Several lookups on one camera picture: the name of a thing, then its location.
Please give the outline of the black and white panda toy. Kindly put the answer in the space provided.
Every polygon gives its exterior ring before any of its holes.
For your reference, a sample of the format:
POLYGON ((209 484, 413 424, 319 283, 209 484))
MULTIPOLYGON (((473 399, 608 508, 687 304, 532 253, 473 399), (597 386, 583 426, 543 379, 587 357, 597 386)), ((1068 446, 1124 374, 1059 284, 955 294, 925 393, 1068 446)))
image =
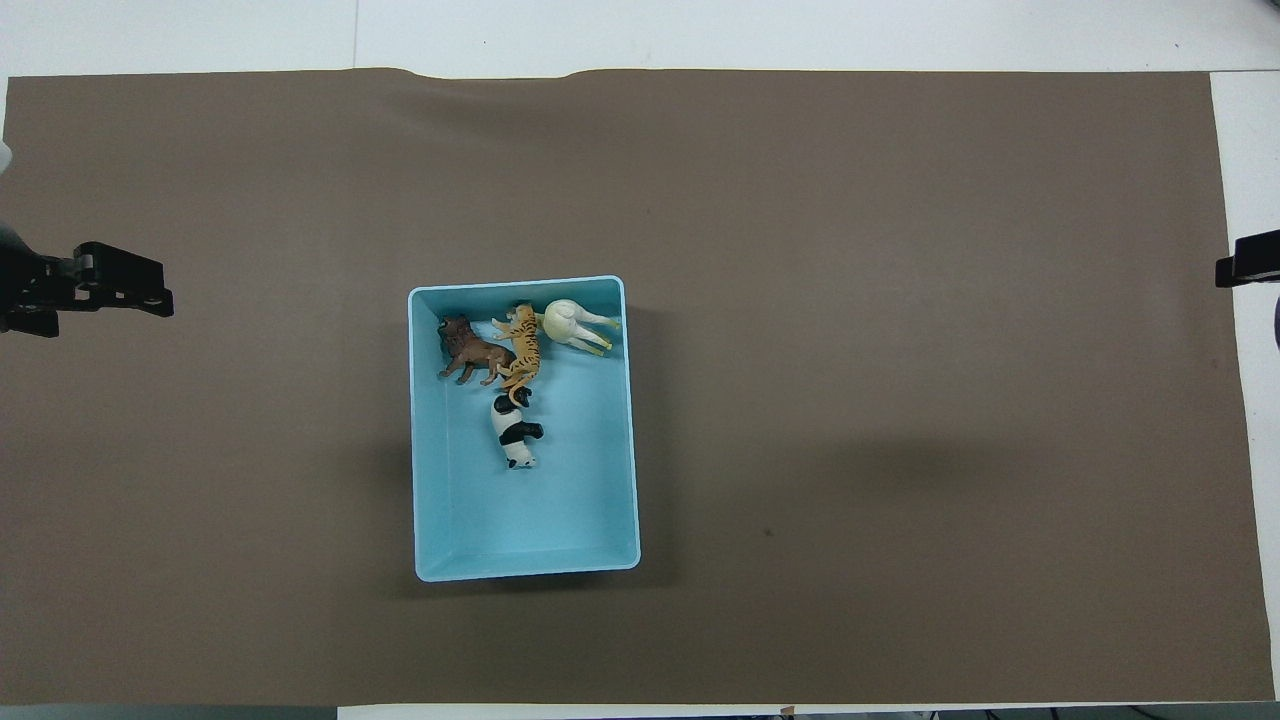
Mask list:
POLYGON ((529 447, 529 439, 541 439, 545 429, 541 423, 529 421, 524 416, 531 397, 532 391, 521 387, 515 391, 515 400, 507 395, 498 395, 492 404, 492 428, 504 452, 508 469, 538 465, 538 459, 529 447))

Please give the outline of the cream horse toy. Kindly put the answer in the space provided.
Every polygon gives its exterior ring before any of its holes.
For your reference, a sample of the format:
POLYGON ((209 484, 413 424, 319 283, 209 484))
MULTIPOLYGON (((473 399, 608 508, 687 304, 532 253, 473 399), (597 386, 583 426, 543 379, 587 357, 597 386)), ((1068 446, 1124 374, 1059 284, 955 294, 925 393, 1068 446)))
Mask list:
POLYGON ((605 325, 614 331, 622 329, 622 323, 586 310, 571 299, 550 301, 535 318, 543 333, 552 341, 603 357, 613 343, 596 333, 594 325, 605 325))

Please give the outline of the orange striped tiger toy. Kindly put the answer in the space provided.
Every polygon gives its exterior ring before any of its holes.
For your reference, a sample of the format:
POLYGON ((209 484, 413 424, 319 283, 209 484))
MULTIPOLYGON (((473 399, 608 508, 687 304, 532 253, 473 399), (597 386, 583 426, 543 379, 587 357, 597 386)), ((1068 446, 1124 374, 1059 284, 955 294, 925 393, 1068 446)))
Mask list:
POLYGON ((517 393, 538 375, 541 366, 541 350, 538 342, 538 316, 531 304, 516 304, 507 313, 507 322, 492 319, 492 325, 500 331, 494 340, 511 340, 515 359, 500 364, 497 369, 503 382, 507 397, 520 404, 517 393))

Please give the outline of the light blue storage box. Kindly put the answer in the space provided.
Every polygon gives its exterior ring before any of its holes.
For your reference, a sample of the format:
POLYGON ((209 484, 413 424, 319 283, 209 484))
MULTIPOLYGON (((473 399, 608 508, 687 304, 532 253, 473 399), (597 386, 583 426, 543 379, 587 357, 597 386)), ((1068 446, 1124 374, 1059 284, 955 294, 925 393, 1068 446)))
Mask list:
POLYGON ((634 568, 640 557, 625 284, 614 275, 426 286, 407 297, 415 570, 460 582, 634 568), (544 428, 511 468, 492 414, 498 386, 442 375, 438 328, 465 316, 486 341, 526 302, 571 300, 605 318, 599 357, 541 341, 525 421, 544 428))

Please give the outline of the brown table mat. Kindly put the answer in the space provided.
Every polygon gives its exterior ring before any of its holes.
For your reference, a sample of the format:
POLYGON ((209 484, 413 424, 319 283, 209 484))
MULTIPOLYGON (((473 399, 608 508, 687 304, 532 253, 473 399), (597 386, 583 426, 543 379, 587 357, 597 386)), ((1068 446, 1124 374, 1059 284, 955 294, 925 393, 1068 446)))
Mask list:
POLYGON ((9 83, 0 705, 1257 701, 1210 82, 9 83), (408 296, 617 275, 641 559, 417 579, 408 296))

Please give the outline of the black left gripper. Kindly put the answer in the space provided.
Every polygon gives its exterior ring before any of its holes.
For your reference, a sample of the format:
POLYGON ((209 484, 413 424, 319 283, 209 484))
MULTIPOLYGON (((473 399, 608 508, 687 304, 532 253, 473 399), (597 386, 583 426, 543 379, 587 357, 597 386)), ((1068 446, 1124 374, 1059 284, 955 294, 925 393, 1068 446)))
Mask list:
POLYGON ((58 337, 58 314, 81 307, 76 300, 79 282, 96 287, 93 302, 100 309, 132 309, 161 318, 174 315, 173 292, 164 288, 161 263, 101 242, 78 245, 74 258, 0 249, 0 334, 58 337))

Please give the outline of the brown lion toy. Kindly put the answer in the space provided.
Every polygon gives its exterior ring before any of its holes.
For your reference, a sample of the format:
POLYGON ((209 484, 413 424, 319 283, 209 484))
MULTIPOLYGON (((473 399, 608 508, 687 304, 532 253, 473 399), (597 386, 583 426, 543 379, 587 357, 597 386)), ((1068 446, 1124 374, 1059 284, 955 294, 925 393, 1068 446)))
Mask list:
POLYGON ((466 315, 443 316, 436 332, 448 356, 445 368, 438 375, 448 378, 461 369, 462 375, 456 382, 458 386, 467 384, 472 373, 480 366, 486 369, 486 377, 480 380, 480 386, 492 386, 499 379, 499 370, 508 368, 516 359, 509 348, 476 334, 466 315))

